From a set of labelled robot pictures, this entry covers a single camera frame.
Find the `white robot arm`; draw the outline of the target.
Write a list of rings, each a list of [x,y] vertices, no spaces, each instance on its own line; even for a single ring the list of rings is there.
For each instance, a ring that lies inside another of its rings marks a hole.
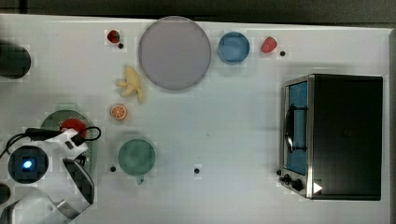
[[[16,148],[7,165],[17,187],[31,191],[7,205],[1,224],[68,224],[94,201],[94,184],[76,157],[89,147],[34,141]]]

